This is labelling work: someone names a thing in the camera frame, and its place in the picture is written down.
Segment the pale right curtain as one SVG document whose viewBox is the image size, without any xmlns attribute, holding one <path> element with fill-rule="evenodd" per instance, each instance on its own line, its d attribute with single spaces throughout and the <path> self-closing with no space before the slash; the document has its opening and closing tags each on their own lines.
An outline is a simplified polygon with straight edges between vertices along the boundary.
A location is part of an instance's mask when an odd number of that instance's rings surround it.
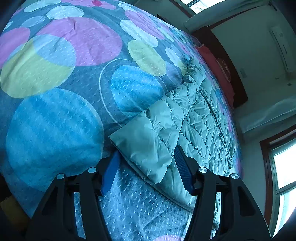
<svg viewBox="0 0 296 241">
<path fill-rule="evenodd" d="M 246 102 L 235 111 L 235 119 L 243 133 L 263 125 L 283 121 L 295 115 L 295 96 L 282 100 L 262 98 Z"/>
</svg>

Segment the small brown embroidered cushion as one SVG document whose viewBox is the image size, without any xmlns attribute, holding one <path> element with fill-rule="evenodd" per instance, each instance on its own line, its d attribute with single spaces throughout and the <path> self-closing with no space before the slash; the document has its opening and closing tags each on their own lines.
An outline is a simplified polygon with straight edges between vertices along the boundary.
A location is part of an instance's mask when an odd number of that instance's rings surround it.
<svg viewBox="0 0 296 241">
<path fill-rule="evenodd" d="M 216 61 L 217 61 L 218 65 L 220 66 L 221 71 L 224 74 L 227 81 L 231 82 L 231 72 L 230 72 L 230 69 L 227 66 L 226 62 L 221 58 L 217 58 Z"/>
</svg>

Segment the right window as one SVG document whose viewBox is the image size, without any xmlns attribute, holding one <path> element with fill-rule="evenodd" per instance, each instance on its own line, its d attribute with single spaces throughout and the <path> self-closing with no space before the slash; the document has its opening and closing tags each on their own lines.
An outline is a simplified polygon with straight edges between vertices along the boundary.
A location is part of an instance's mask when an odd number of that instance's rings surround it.
<svg viewBox="0 0 296 241">
<path fill-rule="evenodd" d="M 264 218 L 272 237 L 295 211 L 295 125 L 260 141 L 266 180 Z"/>
</svg>

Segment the white wall socket plate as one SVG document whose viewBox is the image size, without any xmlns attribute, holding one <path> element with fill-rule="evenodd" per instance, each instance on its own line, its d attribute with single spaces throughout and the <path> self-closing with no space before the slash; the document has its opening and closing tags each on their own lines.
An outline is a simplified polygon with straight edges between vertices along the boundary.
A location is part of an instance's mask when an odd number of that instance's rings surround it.
<svg viewBox="0 0 296 241">
<path fill-rule="evenodd" d="M 239 71 L 240 71 L 240 74 L 241 74 L 241 77 L 242 78 L 246 78 L 247 77 L 246 72 L 245 72 L 245 70 L 243 68 L 241 68 Z"/>
</svg>

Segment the colourful circle pattern bedspread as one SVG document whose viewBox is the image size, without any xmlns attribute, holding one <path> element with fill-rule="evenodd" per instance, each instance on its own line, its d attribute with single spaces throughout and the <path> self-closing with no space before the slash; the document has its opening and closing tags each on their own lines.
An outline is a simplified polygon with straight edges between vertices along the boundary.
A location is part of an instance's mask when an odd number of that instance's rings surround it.
<svg viewBox="0 0 296 241">
<path fill-rule="evenodd" d="M 59 173 L 95 166 L 109 136 L 183 83 L 200 62 L 201 94 L 183 130 L 197 160 L 236 171 L 239 145 L 222 85 L 199 41 L 122 1 L 27 1 L 1 34 L 1 174 L 32 217 Z"/>
</svg>

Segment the left window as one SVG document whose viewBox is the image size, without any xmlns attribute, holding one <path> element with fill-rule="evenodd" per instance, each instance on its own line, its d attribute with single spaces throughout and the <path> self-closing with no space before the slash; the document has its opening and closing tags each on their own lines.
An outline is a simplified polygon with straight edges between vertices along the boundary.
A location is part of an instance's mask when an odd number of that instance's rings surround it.
<svg viewBox="0 0 296 241">
<path fill-rule="evenodd" d="M 191 18 L 205 9 L 224 2 L 224 0 L 170 0 L 170 2 Z"/>
</svg>

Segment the window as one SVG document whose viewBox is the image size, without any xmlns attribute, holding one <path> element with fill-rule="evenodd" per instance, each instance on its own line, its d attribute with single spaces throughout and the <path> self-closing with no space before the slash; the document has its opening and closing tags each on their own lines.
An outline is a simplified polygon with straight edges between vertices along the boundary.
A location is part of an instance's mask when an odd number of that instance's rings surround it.
<svg viewBox="0 0 296 241">
<path fill-rule="evenodd" d="M 266 180 L 264 218 L 272 237 L 295 211 L 295 125 L 260 141 Z"/>
<path fill-rule="evenodd" d="M 170 0 L 170 2 L 191 18 L 205 9 L 224 2 L 224 0 Z"/>
</svg>

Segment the red pillow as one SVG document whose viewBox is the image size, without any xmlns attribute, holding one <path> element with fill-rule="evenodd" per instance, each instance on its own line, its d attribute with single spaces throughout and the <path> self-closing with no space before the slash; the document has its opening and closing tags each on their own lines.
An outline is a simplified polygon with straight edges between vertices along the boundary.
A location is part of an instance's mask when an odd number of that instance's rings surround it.
<svg viewBox="0 0 296 241">
<path fill-rule="evenodd" d="M 224 95 L 226 96 L 228 104 L 232 109 L 234 109 L 233 103 L 234 103 L 235 92 L 231 82 L 228 82 L 224 74 L 222 73 L 221 68 L 216 61 L 217 58 L 213 55 L 210 49 L 206 47 L 204 44 L 201 45 L 200 47 L 197 47 L 197 50 L 205 60 L 206 64 L 209 66 L 210 70 L 212 71 L 216 79 L 218 80 L 224 92 Z"/>
</svg>

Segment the white wall air conditioner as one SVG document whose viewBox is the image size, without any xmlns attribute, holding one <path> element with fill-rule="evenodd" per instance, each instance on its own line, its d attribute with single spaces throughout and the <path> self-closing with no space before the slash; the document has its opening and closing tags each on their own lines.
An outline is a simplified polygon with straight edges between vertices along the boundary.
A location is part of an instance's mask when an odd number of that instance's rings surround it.
<svg viewBox="0 0 296 241">
<path fill-rule="evenodd" d="M 270 33 L 278 46 L 280 56 L 283 61 L 284 68 L 287 73 L 295 71 L 295 60 L 290 45 L 279 25 L 270 28 Z"/>
</svg>

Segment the light green quilted puffer jacket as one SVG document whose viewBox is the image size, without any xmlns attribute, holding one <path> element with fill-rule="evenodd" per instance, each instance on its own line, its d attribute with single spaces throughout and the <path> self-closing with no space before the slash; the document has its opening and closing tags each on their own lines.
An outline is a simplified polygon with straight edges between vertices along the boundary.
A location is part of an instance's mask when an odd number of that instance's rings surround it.
<svg viewBox="0 0 296 241">
<path fill-rule="evenodd" d="M 148 233 L 179 235 L 196 198 L 184 188 L 174 154 L 185 154 L 214 174 L 236 169 L 238 142 L 217 82 L 191 58 L 183 83 L 110 135 L 126 162 L 148 184 L 133 195 L 134 221 Z"/>
</svg>

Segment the dark wooden headboard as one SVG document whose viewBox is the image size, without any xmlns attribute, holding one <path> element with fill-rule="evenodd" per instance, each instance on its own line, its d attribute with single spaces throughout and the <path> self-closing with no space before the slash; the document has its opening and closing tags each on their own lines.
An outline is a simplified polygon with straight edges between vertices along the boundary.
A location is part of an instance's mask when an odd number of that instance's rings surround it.
<svg viewBox="0 0 296 241">
<path fill-rule="evenodd" d="M 230 107 L 235 109 L 247 102 L 248 96 L 239 74 L 210 28 L 204 26 L 196 30 L 192 37 L 196 42 L 194 48 L 217 78 Z"/>
</svg>

